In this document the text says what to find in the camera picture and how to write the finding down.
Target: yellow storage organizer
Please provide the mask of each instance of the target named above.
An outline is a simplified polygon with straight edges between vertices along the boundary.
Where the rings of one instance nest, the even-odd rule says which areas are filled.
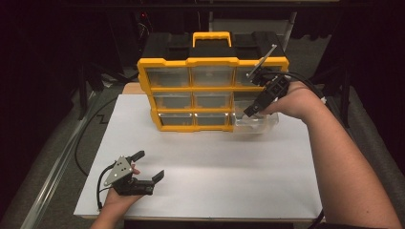
[[[278,47],[263,66],[286,72],[288,60],[272,31],[151,33],[138,62],[139,83],[158,129],[232,132],[232,116],[245,108],[235,101],[263,89],[246,74],[273,44]]]

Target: carrying handle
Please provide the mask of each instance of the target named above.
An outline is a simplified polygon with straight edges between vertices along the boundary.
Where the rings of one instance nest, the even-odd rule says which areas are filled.
[[[220,40],[226,39],[231,47],[229,31],[198,31],[193,33],[193,48],[196,47],[196,40]]]

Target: white tabletop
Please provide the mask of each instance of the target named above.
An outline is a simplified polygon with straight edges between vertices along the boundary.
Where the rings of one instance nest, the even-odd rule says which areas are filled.
[[[279,114],[267,134],[159,132],[146,95],[122,94],[98,149],[75,215],[94,218],[96,183],[119,156],[139,150],[138,179],[165,177],[127,219],[303,220],[321,211],[305,124]],[[105,199],[106,192],[101,193]]]

